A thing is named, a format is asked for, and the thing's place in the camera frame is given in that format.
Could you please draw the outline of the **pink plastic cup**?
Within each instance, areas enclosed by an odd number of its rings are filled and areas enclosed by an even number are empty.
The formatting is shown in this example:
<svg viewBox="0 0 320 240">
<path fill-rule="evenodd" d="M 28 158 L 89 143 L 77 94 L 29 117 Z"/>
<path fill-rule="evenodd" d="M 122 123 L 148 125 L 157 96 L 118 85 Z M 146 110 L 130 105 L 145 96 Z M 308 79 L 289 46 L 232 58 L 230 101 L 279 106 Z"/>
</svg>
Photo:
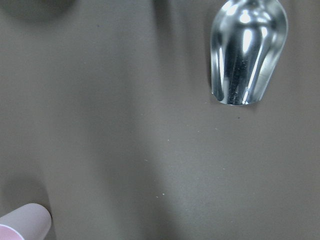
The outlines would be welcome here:
<svg viewBox="0 0 320 240">
<path fill-rule="evenodd" d="M 0 218 L 2 240 L 43 240 L 52 225 L 49 211 L 37 203 L 28 203 Z"/>
</svg>

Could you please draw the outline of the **shiny metal scoop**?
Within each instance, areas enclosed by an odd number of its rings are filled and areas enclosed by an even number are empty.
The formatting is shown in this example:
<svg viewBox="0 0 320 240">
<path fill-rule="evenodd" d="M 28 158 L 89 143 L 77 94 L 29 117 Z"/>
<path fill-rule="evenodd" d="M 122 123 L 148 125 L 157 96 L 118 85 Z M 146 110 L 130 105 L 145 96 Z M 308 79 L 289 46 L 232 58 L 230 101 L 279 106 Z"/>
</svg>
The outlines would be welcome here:
<svg viewBox="0 0 320 240">
<path fill-rule="evenodd" d="M 228 0 L 210 33 L 212 94 L 222 104 L 259 102 L 288 36 L 288 18 L 278 0 Z"/>
</svg>

